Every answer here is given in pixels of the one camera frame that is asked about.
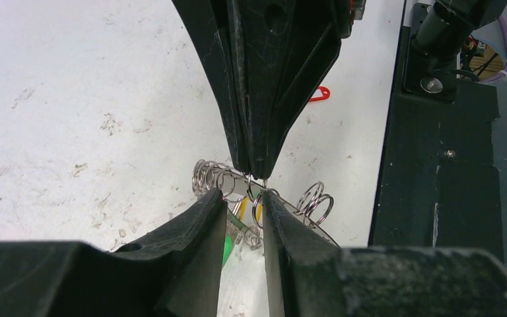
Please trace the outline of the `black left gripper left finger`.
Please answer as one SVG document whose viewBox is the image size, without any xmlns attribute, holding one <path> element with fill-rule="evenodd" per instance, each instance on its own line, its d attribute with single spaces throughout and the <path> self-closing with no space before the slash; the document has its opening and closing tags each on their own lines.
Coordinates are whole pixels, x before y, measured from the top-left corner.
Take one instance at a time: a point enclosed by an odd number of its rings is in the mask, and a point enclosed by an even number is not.
<svg viewBox="0 0 507 317">
<path fill-rule="evenodd" d="M 213 189 L 113 252 L 0 242 L 0 316 L 216 316 L 226 216 Z"/>
</svg>

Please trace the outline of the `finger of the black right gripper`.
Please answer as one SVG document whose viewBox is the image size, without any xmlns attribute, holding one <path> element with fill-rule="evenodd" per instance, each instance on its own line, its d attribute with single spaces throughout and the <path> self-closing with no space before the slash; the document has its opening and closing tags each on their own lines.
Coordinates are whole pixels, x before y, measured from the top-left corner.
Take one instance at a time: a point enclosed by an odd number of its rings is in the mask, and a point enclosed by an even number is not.
<svg viewBox="0 0 507 317">
<path fill-rule="evenodd" d="M 355 1 L 237 1 L 245 172 L 270 177 L 286 136 L 351 35 Z"/>
<path fill-rule="evenodd" d="M 233 167 L 250 173 L 230 53 L 226 1 L 173 0 L 217 101 Z"/>
</svg>

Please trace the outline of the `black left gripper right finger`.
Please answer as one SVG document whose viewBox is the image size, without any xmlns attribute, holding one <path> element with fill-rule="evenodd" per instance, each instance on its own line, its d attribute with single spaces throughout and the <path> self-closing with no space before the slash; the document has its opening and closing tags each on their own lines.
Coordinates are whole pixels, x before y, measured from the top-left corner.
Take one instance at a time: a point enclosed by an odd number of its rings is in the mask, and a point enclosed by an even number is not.
<svg viewBox="0 0 507 317">
<path fill-rule="evenodd" d="M 271 316 L 507 316 L 507 270 L 468 248 L 340 248 L 263 201 Z"/>
</svg>

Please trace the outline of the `metal ring disc with keyrings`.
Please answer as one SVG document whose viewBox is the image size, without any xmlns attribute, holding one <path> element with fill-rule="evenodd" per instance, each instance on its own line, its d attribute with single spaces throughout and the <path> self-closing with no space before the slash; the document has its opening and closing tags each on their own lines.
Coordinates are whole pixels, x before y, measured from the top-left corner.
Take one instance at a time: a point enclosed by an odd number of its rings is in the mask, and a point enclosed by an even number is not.
<svg viewBox="0 0 507 317">
<path fill-rule="evenodd" d="M 265 192 L 274 193 L 285 210 L 301 223 L 312 229 L 327 242 L 336 241 L 320 225 L 333 209 L 334 199 L 325 193 L 323 182 L 311 185 L 296 203 L 283 199 L 278 191 L 267 186 L 265 180 L 247 176 L 227 164 L 201 159 L 192 172 L 192 191 L 196 197 L 218 188 L 228 204 L 230 213 L 227 234 L 247 241 L 252 248 L 261 246 L 263 238 L 263 199 Z"/>
</svg>

